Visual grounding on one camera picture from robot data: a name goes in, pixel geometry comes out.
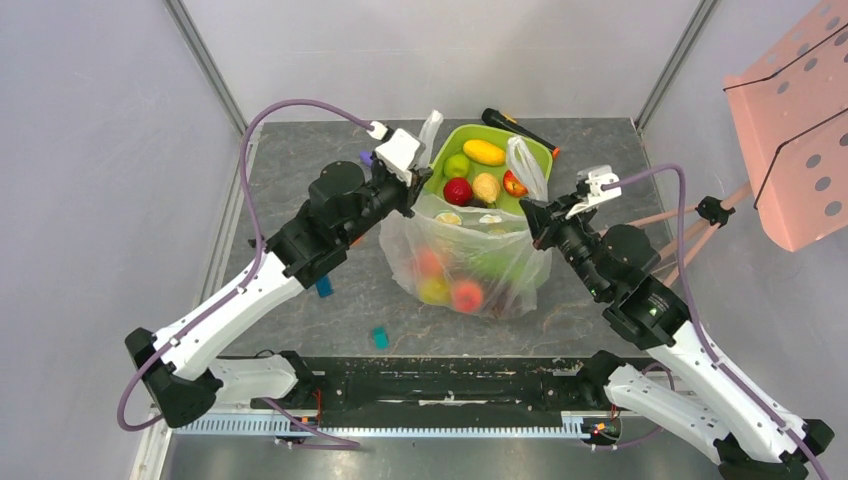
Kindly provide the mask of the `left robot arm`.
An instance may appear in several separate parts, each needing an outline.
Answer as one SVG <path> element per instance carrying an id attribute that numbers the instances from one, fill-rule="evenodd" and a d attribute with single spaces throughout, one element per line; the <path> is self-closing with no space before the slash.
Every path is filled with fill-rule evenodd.
<path id="1" fill-rule="evenodd" d="M 306 405 L 314 381 L 297 354 L 222 359 L 220 353 L 345 262 L 351 245 L 391 212 L 411 215 L 431 175 L 427 167 L 396 175 L 381 160 L 369 177 L 352 162 L 327 165 L 297 214 L 258 243 L 258 258 L 239 276 L 169 327 L 131 332 L 125 345 L 161 420 L 179 428 L 217 404 L 254 399 Z"/>

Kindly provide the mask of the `clear plastic bag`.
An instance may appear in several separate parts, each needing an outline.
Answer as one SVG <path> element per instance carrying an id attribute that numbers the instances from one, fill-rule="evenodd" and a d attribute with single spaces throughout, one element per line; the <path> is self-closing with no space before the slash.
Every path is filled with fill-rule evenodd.
<path id="1" fill-rule="evenodd" d="M 431 162 L 440 147 L 435 145 L 436 135 L 443 123 L 443 115 L 434 110 L 423 123 L 419 136 L 425 150 L 418 157 L 421 166 L 431 168 Z M 506 165 L 519 181 L 527 187 L 530 199 L 545 200 L 548 183 L 542 170 L 529 151 L 525 137 L 513 134 L 507 142 Z M 430 248 L 440 253 L 444 260 L 443 277 L 450 283 L 471 279 L 478 282 L 484 291 L 482 308 L 472 314 L 491 317 L 487 312 L 489 299 L 504 289 L 511 289 L 512 310 L 508 316 L 522 316 L 537 307 L 537 294 L 548 280 L 551 256 L 536 250 L 521 211 L 519 200 L 508 195 L 501 185 L 501 192 L 494 205 L 477 199 L 465 207 L 451 205 L 434 194 L 422 191 L 413 207 L 415 215 L 406 218 L 393 214 L 380 231 L 379 243 L 398 285 L 417 300 L 417 284 L 422 279 L 414 266 L 414 255 L 420 248 Z M 467 261 L 483 252 L 502 252 L 521 255 L 526 260 L 525 271 L 514 282 L 493 281 L 473 275 Z"/>

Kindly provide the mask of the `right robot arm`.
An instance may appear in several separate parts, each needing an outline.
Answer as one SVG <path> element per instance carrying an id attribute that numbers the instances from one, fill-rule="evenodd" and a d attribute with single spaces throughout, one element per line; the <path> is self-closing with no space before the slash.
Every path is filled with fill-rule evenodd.
<path id="1" fill-rule="evenodd" d="M 821 471 L 833 430 L 783 410 L 736 368 L 687 304 L 651 274 L 659 255 L 640 228 L 620 224 L 597 233 L 579 203 L 574 194 L 521 201 L 535 248 L 558 250 L 603 305 L 611 328 L 691 390 L 681 395 L 600 351 L 578 372 L 580 400 L 643 416 L 699 450 L 725 479 L 803 479 Z"/>

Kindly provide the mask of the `green plastic tray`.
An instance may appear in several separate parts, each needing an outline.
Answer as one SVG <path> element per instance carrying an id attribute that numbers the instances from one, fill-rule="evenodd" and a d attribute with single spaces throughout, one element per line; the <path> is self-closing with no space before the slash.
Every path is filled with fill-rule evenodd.
<path id="1" fill-rule="evenodd" d="M 442 198 L 444 185 L 448 181 L 448 178 L 444 175 L 444 163 L 455 154 L 463 154 L 463 146 L 467 141 L 486 141 L 506 151 L 507 142 L 511 137 L 513 137 L 513 134 L 508 131 L 485 125 L 465 124 L 455 128 L 441 143 L 441 149 L 434 156 L 431 162 L 433 175 L 425 184 L 424 190 Z M 535 140 L 525 138 L 524 141 L 542 170 L 545 183 L 548 183 L 554 162 L 551 153 Z M 471 183 L 478 174 L 491 173 L 498 180 L 498 184 L 502 185 L 502 177 L 507 169 L 508 166 L 506 164 L 489 166 L 471 160 L 470 170 L 466 176 L 466 180 Z"/>

